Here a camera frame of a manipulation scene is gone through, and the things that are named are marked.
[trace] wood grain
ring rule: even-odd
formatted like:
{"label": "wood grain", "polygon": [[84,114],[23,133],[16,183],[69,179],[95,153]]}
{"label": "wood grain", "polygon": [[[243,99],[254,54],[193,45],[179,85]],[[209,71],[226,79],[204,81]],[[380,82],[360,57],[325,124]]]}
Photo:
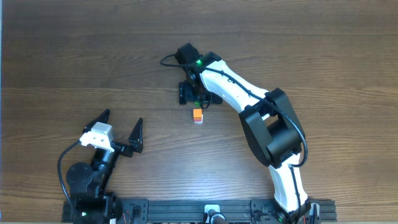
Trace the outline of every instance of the wood grain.
{"label": "wood grain", "polygon": [[[238,115],[203,125],[180,106],[181,69],[159,60],[186,42],[247,81],[283,89],[309,143],[306,192],[339,221],[398,220],[398,2],[393,0],[4,1],[0,210],[6,222],[59,222],[59,154],[111,109],[144,151],[122,158],[109,190],[150,200],[271,198],[271,177]],[[78,147],[63,161],[89,161]]]}

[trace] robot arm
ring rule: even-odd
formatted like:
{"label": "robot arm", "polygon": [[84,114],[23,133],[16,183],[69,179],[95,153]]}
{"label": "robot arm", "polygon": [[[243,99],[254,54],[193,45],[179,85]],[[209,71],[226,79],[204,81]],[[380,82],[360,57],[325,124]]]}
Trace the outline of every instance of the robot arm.
{"label": "robot arm", "polygon": [[[215,93],[239,113],[249,147],[260,162],[269,167],[274,182],[276,202],[285,214],[297,212],[301,206],[299,206],[297,200],[289,164],[299,163],[301,141],[292,125],[281,116],[267,127],[264,120],[270,116],[275,116],[276,113],[257,98],[249,96],[235,82],[239,82],[253,94],[263,96],[265,100],[275,104],[292,118],[303,133],[285,93],[278,88],[268,92],[250,84],[234,73],[221,57],[213,52],[202,56],[191,44],[179,48],[175,58],[180,65],[194,65],[191,68],[182,66],[187,74],[186,82],[192,86],[193,95],[201,96],[202,99],[203,95],[211,96],[211,93]],[[200,69],[199,67],[210,68],[210,70]],[[229,77],[211,71],[211,69],[223,71]],[[300,203],[305,205],[308,203],[308,196],[302,187],[299,168],[294,168],[294,174]]]}

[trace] black mounting rail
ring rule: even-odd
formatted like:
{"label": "black mounting rail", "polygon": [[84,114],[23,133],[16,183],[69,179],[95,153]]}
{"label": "black mounting rail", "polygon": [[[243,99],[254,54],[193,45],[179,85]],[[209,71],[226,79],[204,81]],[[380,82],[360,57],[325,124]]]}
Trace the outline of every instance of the black mounting rail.
{"label": "black mounting rail", "polygon": [[[337,222],[334,201],[310,200],[320,206],[320,219],[315,223]],[[122,198],[121,201],[124,209],[130,215],[130,222],[126,215],[127,223],[132,224],[203,223],[205,205],[219,205],[229,223],[280,224],[274,216],[277,209],[274,199],[148,201],[146,199]],[[310,215],[306,213],[305,217],[307,223],[310,223]],[[70,207],[67,203],[63,208],[62,222],[72,222]],[[124,223],[124,219],[120,219],[117,223]]]}

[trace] black object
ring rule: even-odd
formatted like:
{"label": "black object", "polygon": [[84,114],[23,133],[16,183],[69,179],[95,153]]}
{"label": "black object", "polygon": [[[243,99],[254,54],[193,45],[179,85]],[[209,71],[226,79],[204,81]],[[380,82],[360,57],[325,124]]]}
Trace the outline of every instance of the black object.
{"label": "black object", "polygon": [[[106,109],[98,118],[86,125],[83,132],[92,129],[96,122],[106,123],[110,110]],[[69,212],[69,220],[74,223],[109,223],[120,220],[123,203],[113,192],[106,193],[106,186],[116,166],[119,155],[132,157],[133,152],[142,152],[142,125],[140,118],[129,136],[130,145],[112,141],[114,152],[97,148],[91,163],[77,162],[67,172],[70,198],[74,209]]]}
{"label": "black object", "polygon": [[[205,205],[219,205],[229,223],[281,224],[279,206],[273,199],[259,200],[177,200],[148,201],[146,199],[121,199],[133,224],[146,223],[203,223]],[[332,200],[310,200],[320,205],[317,223],[337,222],[336,206]],[[62,222],[70,222],[70,207],[63,208]],[[305,213],[307,223],[309,213]]]}
{"label": "black object", "polygon": [[[199,51],[192,46],[191,43],[187,43],[177,50],[174,55],[180,65],[200,65],[207,66],[215,61],[220,61],[221,57],[210,52],[205,56],[199,54]],[[186,74],[186,80],[179,83],[179,99],[180,104],[185,105],[188,101],[199,101],[201,107],[203,104],[221,104],[223,99],[209,92],[205,89],[201,82],[200,74],[204,69],[199,68],[183,68]]]}
{"label": "black object", "polygon": [[[299,119],[287,95],[281,89],[276,88],[268,92],[265,100],[287,114],[304,135]],[[272,165],[279,168],[292,154],[301,152],[301,140],[292,124],[279,114],[278,120],[267,127],[262,120],[267,113],[271,116],[277,114],[268,105],[259,101],[253,106],[245,107],[245,110],[240,112],[239,118],[249,147],[256,158],[265,166]]]}

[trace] wooden table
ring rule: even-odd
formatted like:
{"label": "wooden table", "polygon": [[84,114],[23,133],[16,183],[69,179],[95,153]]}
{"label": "wooden table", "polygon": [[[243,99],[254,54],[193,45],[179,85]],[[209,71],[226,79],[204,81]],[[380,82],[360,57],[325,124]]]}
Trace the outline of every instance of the wooden table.
{"label": "wooden table", "polygon": [[[397,220],[397,12],[393,0],[4,0],[2,221],[59,222],[57,159],[105,108],[118,139],[144,118],[144,151],[109,183],[119,196],[272,198],[237,113],[211,105],[197,125],[178,104],[185,75],[159,60],[186,42],[288,94],[309,196],[336,200],[339,221]],[[93,153],[73,149],[64,176]]]}

